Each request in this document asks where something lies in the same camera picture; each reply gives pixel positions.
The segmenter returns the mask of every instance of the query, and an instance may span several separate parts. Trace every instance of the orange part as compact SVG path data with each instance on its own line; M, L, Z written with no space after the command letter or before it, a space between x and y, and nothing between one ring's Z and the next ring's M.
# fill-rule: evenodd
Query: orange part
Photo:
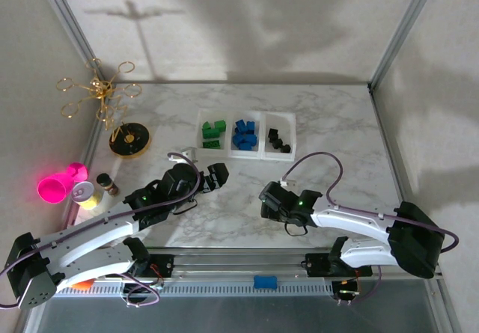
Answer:
M88 281L75 283L71 287L74 290L89 290L91 288L91 286L93 286L93 283L95 283L95 279L89 279Z

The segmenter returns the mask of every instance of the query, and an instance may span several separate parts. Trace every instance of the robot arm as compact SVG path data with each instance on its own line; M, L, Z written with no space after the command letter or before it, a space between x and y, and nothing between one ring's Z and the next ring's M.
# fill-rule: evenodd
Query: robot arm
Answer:
M7 276L18 306L30 309L72 284L142 267L150 256L139 239L126 238L114 247L102 247L166 220L196 194L226 183L229 173L225 164L211 165L208 171L209 175L200 172L198 176L192 166L178 163L161 180L137 189L99 216L39 239L31 233L19 236L5 265L15 265ZM25 258L35 250L39 251Z
M333 250L349 268L397 265L420 278L432 278L445 235L386 218L365 216L355 210L331 205L319 192L305 190L300 196L270 182L260 194L261 216L298 227L332 227L359 233L368 239L337 239ZM397 217L437 227L414 204L403 202Z

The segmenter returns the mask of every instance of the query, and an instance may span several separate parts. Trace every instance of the white tray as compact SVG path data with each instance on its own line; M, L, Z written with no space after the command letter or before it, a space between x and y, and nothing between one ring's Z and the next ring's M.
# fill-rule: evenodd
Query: white tray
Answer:
M219 138L220 149L203 148L203 123L208 121L213 127L215 121L226 122L226 132ZM257 145L251 151L238 150L231 141L238 120L254 121L254 134ZM268 139L269 129L277 129L283 144L291 146L290 153L274 149ZM268 159L272 161L294 161L296 155L296 115L289 112L272 111L228 111L200 109L196 124L196 147L198 156L231 157L237 159Z

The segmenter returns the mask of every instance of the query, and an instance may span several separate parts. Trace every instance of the round black base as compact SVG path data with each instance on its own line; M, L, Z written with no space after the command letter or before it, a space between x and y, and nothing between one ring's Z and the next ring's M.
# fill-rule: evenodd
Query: round black base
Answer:
M148 129L140 123L121 125L114 142L112 138L113 134L110 135L109 140L110 150L123 159L134 159L142 155L151 143Z

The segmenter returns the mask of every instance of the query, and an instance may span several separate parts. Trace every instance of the gold wire ornament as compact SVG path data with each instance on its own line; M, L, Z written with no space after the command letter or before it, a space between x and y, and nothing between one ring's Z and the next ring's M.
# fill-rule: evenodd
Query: gold wire ornament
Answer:
M119 73L131 73L135 69L135 64L131 61L124 61L118 65L117 72L113 75L110 81L100 80L97 69L102 66L102 61L99 58L92 58L85 63L87 69L93 71L93 78L90 81L90 87L77 84L70 77L64 77L57 82L56 88L59 91L66 92L71 88L83 88L88 91L88 96L82 98L76 103L68 103L61 108L61 115L63 117L72 118L79 110L80 105L91 99L100 100L100 107L97 110L97 120L105 123L105 130L113 129L111 141L114 142L120 132L120 124L126 115L127 105L121 105L121 98L123 95L130 98L137 97L143 91L140 84L129 84L124 88L113 88L113 80ZM114 116L120 112L120 117L115 120Z

